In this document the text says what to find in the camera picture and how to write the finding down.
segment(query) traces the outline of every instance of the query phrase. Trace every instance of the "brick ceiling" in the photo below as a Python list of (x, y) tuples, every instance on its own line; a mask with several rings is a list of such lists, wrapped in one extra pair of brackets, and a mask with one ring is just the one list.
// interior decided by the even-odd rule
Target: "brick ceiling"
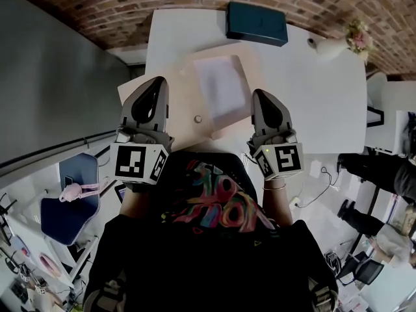
[[(158, 8), (224, 9), (230, 0), (29, 0), (104, 49), (148, 41)], [(355, 17), (375, 41), (370, 61), (387, 74), (416, 79), (416, 0), (232, 0), (274, 8), (289, 23), (340, 37)]]

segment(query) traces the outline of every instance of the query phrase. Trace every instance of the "pink flower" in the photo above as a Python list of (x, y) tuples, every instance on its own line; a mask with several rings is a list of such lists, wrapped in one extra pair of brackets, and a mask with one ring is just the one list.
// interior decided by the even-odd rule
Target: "pink flower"
[(361, 31), (357, 32), (352, 37), (352, 40), (354, 41), (354, 43), (357, 45), (357, 47), (359, 49), (363, 49), (367, 45), (366, 38), (365, 38), (364, 34)]

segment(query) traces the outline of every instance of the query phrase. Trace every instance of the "wall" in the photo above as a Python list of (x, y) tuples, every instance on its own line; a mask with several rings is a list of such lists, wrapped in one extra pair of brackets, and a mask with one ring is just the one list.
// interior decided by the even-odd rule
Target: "wall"
[(416, 82), (387, 82), (382, 96), (392, 110), (416, 112)]
[(107, 52), (111, 53), (123, 61), (126, 65), (145, 64), (148, 55), (148, 45), (135, 45), (116, 47), (109, 49)]
[(340, 37), (354, 17), (375, 39), (370, 57), (385, 73), (416, 77), (416, 0), (30, 0), (106, 49), (148, 41), (158, 8), (224, 9), (228, 1), (281, 10), (287, 21), (324, 36)]
[(25, 0), (0, 0), (1, 165), (119, 124), (129, 70)]

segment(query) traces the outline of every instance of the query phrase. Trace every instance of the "wrist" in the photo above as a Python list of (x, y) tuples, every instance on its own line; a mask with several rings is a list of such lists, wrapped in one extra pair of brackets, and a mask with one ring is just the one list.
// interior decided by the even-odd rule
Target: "wrist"
[(265, 189), (279, 189), (285, 186), (284, 179), (273, 179), (273, 180), (265, 180), (264, 188)]
[(150, 185), (150, 184), (139, 184), (139, 183), (127, 183), (123, 182), (123, 184), (131, 190), (133, 193), (147, 193), (152, 191), (156, 185)]

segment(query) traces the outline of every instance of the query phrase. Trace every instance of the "dark teal box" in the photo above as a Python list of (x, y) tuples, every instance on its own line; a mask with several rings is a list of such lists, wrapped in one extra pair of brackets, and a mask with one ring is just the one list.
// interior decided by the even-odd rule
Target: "dark teal box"
[(285, 14), (278, 10), (230, 2), (226, 13), (227, 38), (275, 46), (287, 43)]

